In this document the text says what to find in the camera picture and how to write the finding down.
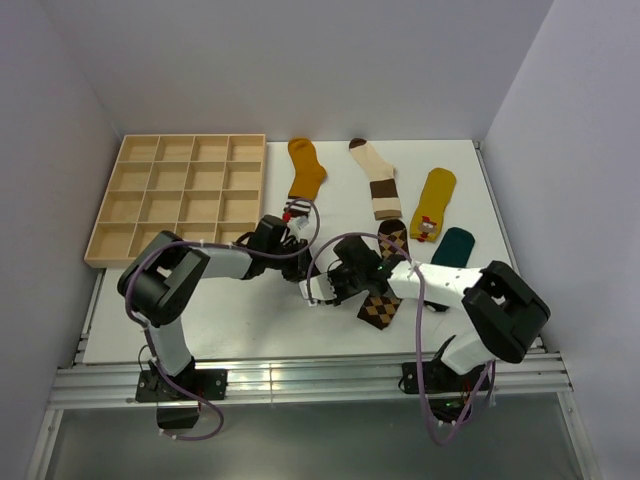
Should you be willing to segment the brown yellow argyle sock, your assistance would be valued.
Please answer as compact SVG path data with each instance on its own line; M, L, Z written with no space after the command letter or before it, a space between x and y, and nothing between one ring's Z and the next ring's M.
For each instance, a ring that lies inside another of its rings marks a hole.
M406 253L409 252L407 228L400 219L382 221L378 228L378 235L387 241L390 240ZM396 254L394 248L387 241L378 241L379 251L383 259ZM357 313L357 318L378 330L384 330L391 324L401 303L402 300L393 294L388 296L368 295Z

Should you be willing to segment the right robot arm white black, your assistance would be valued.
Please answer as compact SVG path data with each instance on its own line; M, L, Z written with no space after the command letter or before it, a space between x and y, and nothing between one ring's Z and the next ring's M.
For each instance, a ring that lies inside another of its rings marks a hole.
M551 317L548 305L502 261L484 268L442 266L416 262L398 246L382 258L355 233L337 240L333 251L340 265L327 274L331 302L367 291L467 314L473 328L447 339L432 368L443 389L457 388L468 372L490 361L522 362Z

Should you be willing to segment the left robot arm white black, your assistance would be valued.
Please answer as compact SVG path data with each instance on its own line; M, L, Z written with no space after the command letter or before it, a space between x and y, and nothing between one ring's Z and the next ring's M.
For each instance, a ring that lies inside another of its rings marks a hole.
M120 276L117 291L151 339L152 356L163 369L158 385L170 398L183 399L195 386L195 360L186 345L181 314L199 281L251 280L267 269L292 283L318 272L311 265L308 241L273 215L264 216L254 231L229 246L189 242L163 230Z

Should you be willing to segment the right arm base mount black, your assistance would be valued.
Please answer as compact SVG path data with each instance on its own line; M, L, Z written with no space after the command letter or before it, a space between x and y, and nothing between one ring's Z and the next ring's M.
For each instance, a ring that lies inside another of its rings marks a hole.
M433 415L444 423L451 424L461 414L469 400L471 391L480 378L484 366L477 366L469 373L460 376L437 362L423 362L423 382L425 393L429 396L429 405ZM401 364L401 378L398 388L405 394L417 395L418 376L415 362ZM447 394L448 397L433 397Z

